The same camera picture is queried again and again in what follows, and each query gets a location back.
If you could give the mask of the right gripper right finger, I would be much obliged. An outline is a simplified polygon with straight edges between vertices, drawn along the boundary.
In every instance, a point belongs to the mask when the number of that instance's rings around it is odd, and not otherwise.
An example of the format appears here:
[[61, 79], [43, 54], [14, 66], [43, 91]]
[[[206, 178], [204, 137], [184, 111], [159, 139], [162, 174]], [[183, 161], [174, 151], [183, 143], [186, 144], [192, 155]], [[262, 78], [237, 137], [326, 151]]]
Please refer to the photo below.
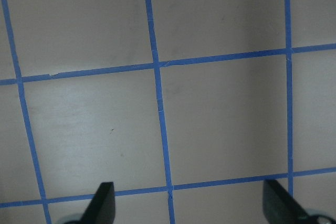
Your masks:
[[270, 224], [310, 223], [310, 216], [274, 179], [263, 182], [263, 214]]

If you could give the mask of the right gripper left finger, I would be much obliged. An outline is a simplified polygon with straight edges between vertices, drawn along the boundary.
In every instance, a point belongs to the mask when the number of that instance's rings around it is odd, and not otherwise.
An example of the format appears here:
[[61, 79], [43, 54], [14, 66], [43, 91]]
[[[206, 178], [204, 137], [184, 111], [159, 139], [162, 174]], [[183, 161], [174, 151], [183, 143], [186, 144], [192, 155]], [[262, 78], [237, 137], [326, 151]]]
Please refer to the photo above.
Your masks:
[[113, 224], [116, 216], [115, 203], [113, 182], [101, 183], [83, 213], [80, 223]]

